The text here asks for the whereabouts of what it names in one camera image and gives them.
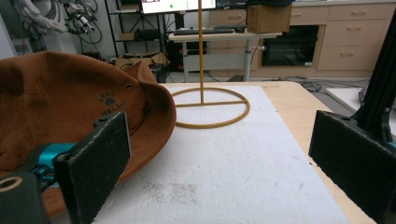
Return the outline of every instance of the computer screen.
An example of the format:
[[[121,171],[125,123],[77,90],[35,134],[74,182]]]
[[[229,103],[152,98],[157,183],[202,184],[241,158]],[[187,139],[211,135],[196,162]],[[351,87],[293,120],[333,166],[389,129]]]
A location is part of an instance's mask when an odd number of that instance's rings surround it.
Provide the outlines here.
[[[198,10],[198,0],[141,0],[142,13],[168,13]],[[216,0],[202,0],[202,9],[215,9]]]

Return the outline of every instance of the circular base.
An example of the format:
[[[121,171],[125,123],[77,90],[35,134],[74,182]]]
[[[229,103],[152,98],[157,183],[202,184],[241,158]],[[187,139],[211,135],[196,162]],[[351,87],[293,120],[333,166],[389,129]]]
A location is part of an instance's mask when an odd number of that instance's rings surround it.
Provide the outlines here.
[[[245,111],[239,115],[238,117],[234,119],[229,119],[226,121],[218,122],[218,123],[209,123],[209,124],[192,124],[192,123],[183,123],[183,122],[176,122],[176,126],[178,127],[183,127],[183,128],[191,128],[191,129],[208,129],[208,128],[218,128],[222,126],[226,126],[232,123],[236,123],[237,121],[241,120],[244,118],[247,114],[248,111],[250,110],[250,103],[248,102],[248,99],[243,96],[242,94],[236,92],[236,91],[230,91],[222,88],[215,88],[215,87],[203,87],[201,88],[192,88],[192,89],[186,89],[184,91],[177,91],[172,94],[173,97],[181,95],[186,92],[192,92],[192,91],[200,91],[200,90],[207,90],[207,91],[222,91],[229,93],[233,96],[238,97],[241,99],[240,101],[225,101],[225,102],[212,102],[212,103],[196,103],[196,104],[185,104],[185,105],[176,105],[176,107],[188,107],[188,106],[204,106],[204,105],[238,105],[238,104],[245,104],[246,109]]]

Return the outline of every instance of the gold pole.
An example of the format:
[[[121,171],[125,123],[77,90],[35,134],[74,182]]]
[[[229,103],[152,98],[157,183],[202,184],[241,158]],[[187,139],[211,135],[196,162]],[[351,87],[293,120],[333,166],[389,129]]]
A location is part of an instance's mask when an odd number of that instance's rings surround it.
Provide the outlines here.
[[[198,0],[198,25],[199,25],[199,82],[201,90],[201,104],[204,103],[204,38],[202,32],[202,0]]]

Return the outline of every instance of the brown hat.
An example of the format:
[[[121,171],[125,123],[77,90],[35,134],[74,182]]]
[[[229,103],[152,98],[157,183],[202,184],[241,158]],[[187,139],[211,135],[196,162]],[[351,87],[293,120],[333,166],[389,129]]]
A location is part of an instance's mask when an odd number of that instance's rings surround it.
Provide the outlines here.
[[[0,175],[21,167],[36,146],[78,142],[103,115],[126,111],[133,156],[119,181],[147,164],[176,123],[175,103],[146,63],[125,71],[93,58],[44,51],[0,60]],[[64,211],[46,190],[50,216]]]

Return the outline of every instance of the paw print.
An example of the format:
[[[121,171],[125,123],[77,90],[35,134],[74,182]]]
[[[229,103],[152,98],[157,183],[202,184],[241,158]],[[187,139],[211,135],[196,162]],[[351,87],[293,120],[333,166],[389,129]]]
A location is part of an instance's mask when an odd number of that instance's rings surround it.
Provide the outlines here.
[[[99,99],[100,102],[105,103],[105,105],[110,106],[116,103],[116,100],[113,99],[114,92],[106,92],[106,94],[102,94]]]

